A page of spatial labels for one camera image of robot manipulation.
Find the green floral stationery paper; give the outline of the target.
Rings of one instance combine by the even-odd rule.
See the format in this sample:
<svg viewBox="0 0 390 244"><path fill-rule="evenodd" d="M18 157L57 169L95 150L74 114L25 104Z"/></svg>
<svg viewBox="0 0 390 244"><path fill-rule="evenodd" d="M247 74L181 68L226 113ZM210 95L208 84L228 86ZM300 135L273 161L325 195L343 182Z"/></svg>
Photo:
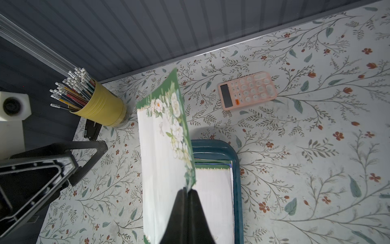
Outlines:
<svg viewBox="0 0 390 244"><path fill-rule="evenodd" d="M144 242L160 243L179 190L196 182L177 69L137 103L142 165Z"/></svg>

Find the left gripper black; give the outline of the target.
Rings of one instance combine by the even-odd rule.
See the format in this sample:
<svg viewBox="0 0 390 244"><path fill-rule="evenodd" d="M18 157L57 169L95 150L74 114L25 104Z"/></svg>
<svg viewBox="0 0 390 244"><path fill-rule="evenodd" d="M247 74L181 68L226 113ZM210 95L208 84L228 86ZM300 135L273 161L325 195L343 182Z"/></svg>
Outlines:
<svg viewBox="0 0 390 244"><path fill-rule="evenodd" d="M107 152L104 141L72 141L36 148L1 161L1 237L77 185Z"/></svg>

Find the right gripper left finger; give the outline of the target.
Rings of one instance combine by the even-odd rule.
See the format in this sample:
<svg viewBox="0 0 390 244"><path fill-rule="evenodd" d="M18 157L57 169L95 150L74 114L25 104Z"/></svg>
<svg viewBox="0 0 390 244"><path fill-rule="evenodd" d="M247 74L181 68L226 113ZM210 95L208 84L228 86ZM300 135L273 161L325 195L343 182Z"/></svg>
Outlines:
<svg viewBox="0 0 390 244"><path fill-rule="evenodd" d="M161 244L187 243L187 189L178 191Z"/></svg>

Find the teal plastic storage box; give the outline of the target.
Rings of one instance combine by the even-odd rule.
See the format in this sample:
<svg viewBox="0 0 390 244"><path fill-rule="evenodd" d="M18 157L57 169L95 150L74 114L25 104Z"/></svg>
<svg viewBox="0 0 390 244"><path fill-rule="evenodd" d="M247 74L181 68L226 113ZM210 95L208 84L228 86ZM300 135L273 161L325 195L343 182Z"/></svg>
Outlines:
<svg viewBox="0 0 390 244"><path fill-rule="evenodd" d="M236 151L221 140L196 139L192 140L194 157L203 160L225 160L232 162L234 217L235 217L235 243L243 244L243 207L241 196L240 162Z"/></svg>

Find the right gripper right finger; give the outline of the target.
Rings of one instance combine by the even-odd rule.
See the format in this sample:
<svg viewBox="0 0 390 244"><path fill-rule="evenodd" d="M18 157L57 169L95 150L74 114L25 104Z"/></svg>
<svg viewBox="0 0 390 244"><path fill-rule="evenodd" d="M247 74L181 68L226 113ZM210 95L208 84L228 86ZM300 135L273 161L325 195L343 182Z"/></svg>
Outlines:
<svg viewBox="0 0 390 244"><path fill-rule="evenodd" d="M188 198L187 243L215 244L198 192L190 190Z"/></svg>

